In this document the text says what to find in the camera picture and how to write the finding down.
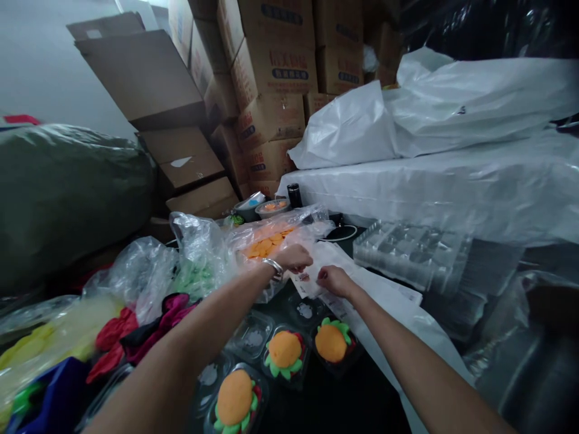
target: red fabric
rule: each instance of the red fabric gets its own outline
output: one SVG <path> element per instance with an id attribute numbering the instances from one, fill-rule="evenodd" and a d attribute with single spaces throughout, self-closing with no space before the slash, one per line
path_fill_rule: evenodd
<path id="1" fill-rule="evenodd" d="M 140 347 L 125 347 L 127 361 L 133 365 L 138 365 L 153 345 L 159 342 L 163 336 L 180 323 L 181 320 L 196 307 L 196 305 L 193 305 L 185 309 L 188 303 L 189 296 L 187 294 L 178 294 L 175 297 L 167 299 L 164 305 L 164 311 L 166 313 L 161 318 L 159 328 L 153 332 Z"/>
<path id="2" fill-rule="evenodd" d="M 121 363 L 124 351 L 119 340 L 127 336 L 139 327 L 137 316 L 126 307 L 123 308 L 119 318 L 109 320 L 98 333 L 95 341 L 97 349 L 108 351 L 92 367 L 86 378 L 87 384 L 97 378 L 111 372 Z"/>

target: label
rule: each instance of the label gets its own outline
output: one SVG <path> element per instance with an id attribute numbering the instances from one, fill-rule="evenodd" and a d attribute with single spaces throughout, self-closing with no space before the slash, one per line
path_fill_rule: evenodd
<path id="1" fill-rule="evenodd" d="M 303 18 L 300 14 L 293 12 L 291 10 L 281 8 L 279 6 L 273 6 L 262 3 L 261 13 L 266 18 L 275 19 L 278 21 L 283 21 L 285 23 L 298 26 L 303 25 Z"/>

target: silver bracelet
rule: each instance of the silver bracelet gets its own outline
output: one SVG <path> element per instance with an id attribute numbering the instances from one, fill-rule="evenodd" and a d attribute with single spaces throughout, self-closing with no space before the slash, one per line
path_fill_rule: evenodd
<path id="1" fill-rule="evenodd" d="M 272 280 L 276 282 L 281 282 L 283 277 L 283 268 L 277 262 L 270 258 L 263 258 L 261 262 L 271 265 L 276 270 L 276 274 L 273 276 Z"/>

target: white plastic bag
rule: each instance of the white plastic bag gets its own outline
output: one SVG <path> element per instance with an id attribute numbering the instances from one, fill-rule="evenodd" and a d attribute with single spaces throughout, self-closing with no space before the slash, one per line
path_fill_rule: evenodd
<path id="1" fill-rule="evenodd" d="M 395 158 L 394 123 L 379 81 L 334 99 L 309 118 L 303 139 L 288 154 L 298 169 Z"/>
<path id="2" fill-rule="evenodd" d="M 402 57 L 400 89 L 384 91 L 396 155 L 530 137 L 579 112 L 579 60 L 453 61 L 427 47 Z"/>

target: orange round item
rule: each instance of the orange round item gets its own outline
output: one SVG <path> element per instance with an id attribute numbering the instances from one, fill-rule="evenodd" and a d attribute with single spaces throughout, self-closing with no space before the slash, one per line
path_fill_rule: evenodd
<path id="1" fill-rule="evenodd" d="M 240 423 L 252 405 L 252 380 L 244 370 L 237 370 L 223 380 L 217 396 L 219 419 L 228 426 Z"/>
<path id="2" fill-rule="evenodd" d="M 302 345 L 296 335 L 290 332 L 279 332 L 270 341 L 271 360 L 278 368 L 289 368 L 302 353 Z"/>
<path id="3" fill-rule="evenodd" d="M 324 360 L 338 363 L 344 359 L 348 345 L 338 327 L 326 324 L 320 327 L 320 331 L 315 336 L 315 347 Z"/>

